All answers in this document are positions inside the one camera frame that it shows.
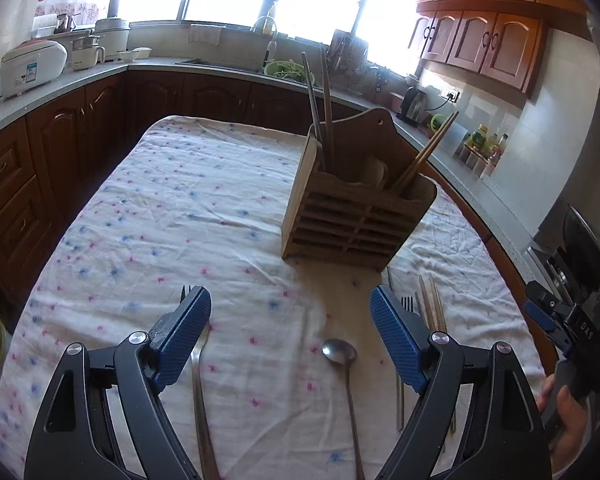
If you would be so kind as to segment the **person's right hand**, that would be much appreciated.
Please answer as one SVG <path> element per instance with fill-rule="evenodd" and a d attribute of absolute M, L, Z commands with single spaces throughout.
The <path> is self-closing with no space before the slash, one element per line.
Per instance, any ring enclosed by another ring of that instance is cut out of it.
<path fill-rule="evenodd" d="M 588 411 L 571 395 L 567 386 L 560 388 L 556 404 L 562 420 L 562 435 L 550 451 L 554 479 L 558 479 L 578 457 L 588 426 Z"/>

